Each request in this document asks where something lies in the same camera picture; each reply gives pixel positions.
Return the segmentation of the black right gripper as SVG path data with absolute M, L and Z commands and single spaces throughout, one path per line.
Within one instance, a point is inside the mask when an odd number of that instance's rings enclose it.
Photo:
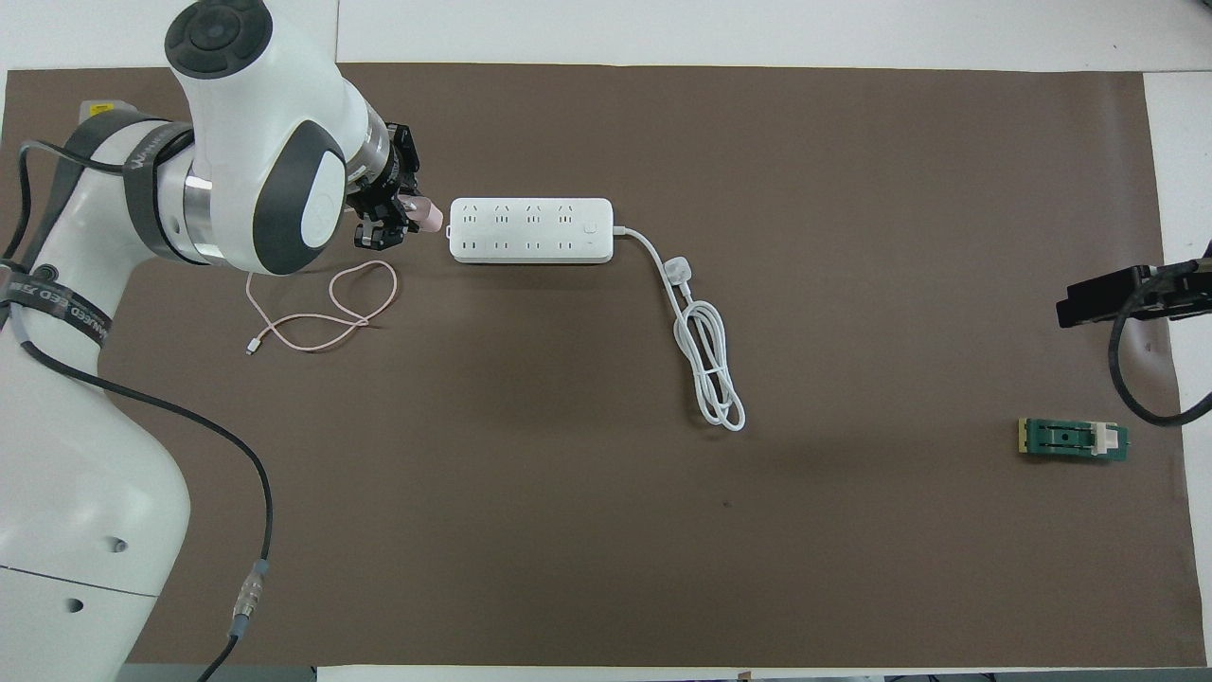
M 1149 277 L 1149 268 L 1122 268 L 1067 288 L 1058 302 L 1060 329 L 1113 322 L 1130 305 L 1133 291 Z M 1159 267 L 1148 280 L 1148 319 L 1187 319 L 1211 311 L 1211 259 Z

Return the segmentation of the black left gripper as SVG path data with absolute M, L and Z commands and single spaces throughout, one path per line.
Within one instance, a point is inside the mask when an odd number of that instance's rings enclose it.
M 365 161 L 365 195 L 375 200 L 376 211 L 417 211 L 421 208 L 419 151 L 407 125 L 385 122 L 381 133 L 368 139 Z M 359 216 L 358 250 L 391 250 L 404 242 L 419 225 L 407 219 L 372 219 Z

